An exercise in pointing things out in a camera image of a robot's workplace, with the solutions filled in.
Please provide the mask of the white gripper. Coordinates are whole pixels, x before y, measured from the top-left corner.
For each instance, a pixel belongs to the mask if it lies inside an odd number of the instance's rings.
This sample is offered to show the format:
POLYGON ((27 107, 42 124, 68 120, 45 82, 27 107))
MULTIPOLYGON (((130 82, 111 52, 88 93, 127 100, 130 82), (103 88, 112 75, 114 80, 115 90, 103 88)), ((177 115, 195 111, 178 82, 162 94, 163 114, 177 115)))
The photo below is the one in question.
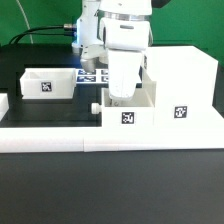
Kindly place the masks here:
POLYGON ((142 53, 111 49, 107 53, 109 96, 114 106, 121 106, 122 100, 131 100, 134 95, 142 53))

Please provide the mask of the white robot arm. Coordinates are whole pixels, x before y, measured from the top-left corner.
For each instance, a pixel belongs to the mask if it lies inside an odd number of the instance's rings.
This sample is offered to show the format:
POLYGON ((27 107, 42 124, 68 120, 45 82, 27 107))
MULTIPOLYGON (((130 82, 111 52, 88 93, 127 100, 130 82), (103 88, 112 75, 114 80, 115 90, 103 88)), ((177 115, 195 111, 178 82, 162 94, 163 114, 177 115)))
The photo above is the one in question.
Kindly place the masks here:
POLYGON ((171 0, 82 0, 73 50, 82 68, 108 66, 109 97, 118 106, 133 98, 143 53, 153 43, 150 17, 171 0))

